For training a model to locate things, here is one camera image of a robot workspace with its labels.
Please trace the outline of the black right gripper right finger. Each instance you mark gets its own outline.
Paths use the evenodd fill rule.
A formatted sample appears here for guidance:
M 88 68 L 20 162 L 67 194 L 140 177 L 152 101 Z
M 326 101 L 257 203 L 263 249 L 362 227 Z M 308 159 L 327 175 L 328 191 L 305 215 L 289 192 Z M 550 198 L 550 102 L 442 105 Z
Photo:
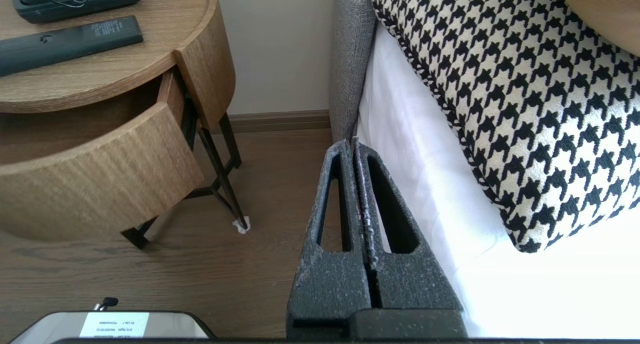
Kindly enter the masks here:
M 380 155 L 355 137 L 352 164 L 374 307 L 461 312 L 457 294 Z

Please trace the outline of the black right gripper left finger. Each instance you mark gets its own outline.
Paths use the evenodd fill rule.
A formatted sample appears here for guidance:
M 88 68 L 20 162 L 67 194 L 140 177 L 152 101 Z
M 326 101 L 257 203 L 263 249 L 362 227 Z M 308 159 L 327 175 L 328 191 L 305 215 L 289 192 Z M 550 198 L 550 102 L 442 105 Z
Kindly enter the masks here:
M 322 248 L 330 186 L 337 182 L 342 250 Z M 349 319 L 371 309 L 365 268 L 366 243 L 359 210 L 354 157 L 349 141 L 326 151 L 317 193 L 286 306 L 289 340 L 343 340 L 349 337 Z

